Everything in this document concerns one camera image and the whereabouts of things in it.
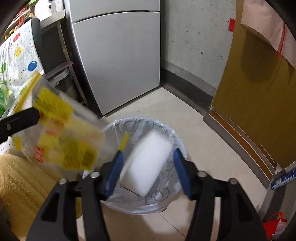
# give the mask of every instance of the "white sponge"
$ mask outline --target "white sponge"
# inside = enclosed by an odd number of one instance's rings
[[[122,187],[146,196],[173,149],[173,142],[152,130],[144,136],[128,157],[120,174]]]

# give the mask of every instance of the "plastic trash bag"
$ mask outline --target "plastic trash bag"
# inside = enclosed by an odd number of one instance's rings
[[[179,148],[184,158],[187,158],[182,140],[171,127],[156,119],[127,118],[116,120],[103,128],[105,140],[95,169],[99,170],[103,163],[114,158],[126,132],[130,135],[130,139],[123,151],[125,159],[138,141],[150,130],[157,130],[169,137],[174,142],[173,149]],[[83,177],[86,177],[89,173],[89,171],[84,171]],[[171,153],[157,180],[145,197],[139,196],[117,183],[113,195],[103,203],[114,210],[127,214],[157,213],[163,211],[181,189],[181,183],[173,162],[173,153]]]

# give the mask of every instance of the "patterned tablecloth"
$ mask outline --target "patterned tablecloth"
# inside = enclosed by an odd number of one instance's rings
[[[17,29],[0,47],[0,95],[4,95],[6,103],[6,111],[0,119],[10,115],[11,107],[27,88],[34,72],[44,73],[35,48],[31,21]],[[0,144],[0,154],[10,153],[22,156],[21,151],[14,149],[11,137]]]

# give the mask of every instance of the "white floor tile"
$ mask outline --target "white floor tile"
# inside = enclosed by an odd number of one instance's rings
[[[199,170],[208,172],[215,179],[237,178],[259,210],[266,189],[231,147],[203,122],[203,116],[182,100],[159,88],[103,120],[110,123],[127,117],[150,117],[170,125],[183,140],[191,161]],[[104,211],[108,213],[106,222],[111,240],[132,240],[129,230],[135,240],[174,241],[184,240],[180,233],[187,234],[194,205],[195,202],[180,195],[161,214],[131,217],[106,208]],[[219,202],[215,211],[212,240],[215,240],[218,231],[218,207]]]

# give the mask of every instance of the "screw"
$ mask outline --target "screw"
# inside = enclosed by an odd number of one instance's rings
[[[100,173],[99,172],[92,172],[90,174],[90,176],[91,176],[91,178],[96,178],[96,177],[100,176]]]
[[[237,180],[235,178],[230,178],[229,179],[229,182],[232,184],[232,185],[236,185],[237,184]]]
[[[59,184],[60,185],[63,185],[63,184],[65,184],[66,182],[67,182],[68,180],[66,179],[66,178],[61,178],[60,180],[59,180]]]
[[[199,177],[206,177],[206,176],[207,176],[207,173],[204,172],[204,171],[199,171],[199,172],[197,173],[197,175],[198,175]]]

